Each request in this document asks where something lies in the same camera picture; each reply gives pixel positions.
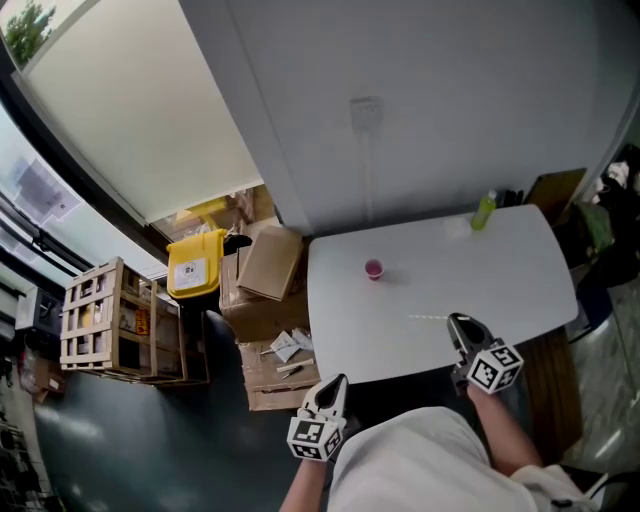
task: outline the tree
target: tree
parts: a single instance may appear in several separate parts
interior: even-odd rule
[[[22,69],[49,39],[51,18],[56,12],[52,7],[43,12],[42,5],[27,0],[19,16],[13,16],[4,31],[4,39],[18,66]]]

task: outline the wall outlet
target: wall outlet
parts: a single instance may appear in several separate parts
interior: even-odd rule
[[[349,102],[351,126],[356,133],[368,132],[382,122],[382,98],[367,96]]]

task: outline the green bottle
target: green bottle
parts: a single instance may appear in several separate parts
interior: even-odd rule
[[[471,219],[471,227],[475,231],[484,229],[491,212],[496,209],[496,196],[495,190],[489,190],[489,193],[480,200],[478,211]]]

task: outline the white t-shirt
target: white t-shirt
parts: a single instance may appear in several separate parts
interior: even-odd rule
[[[551,500],[597,510],[559,466],[511,478],[491,469],[478,436],[444,407],[417,409],[349,439],[338,456],[330,512],[537,512]]]

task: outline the pink cup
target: pink cup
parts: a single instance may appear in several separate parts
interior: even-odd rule
[[[380,260],[369,260],[364,264],[364,270],[367,277],[372,281],[377,281],[384,274],[384,265]]]

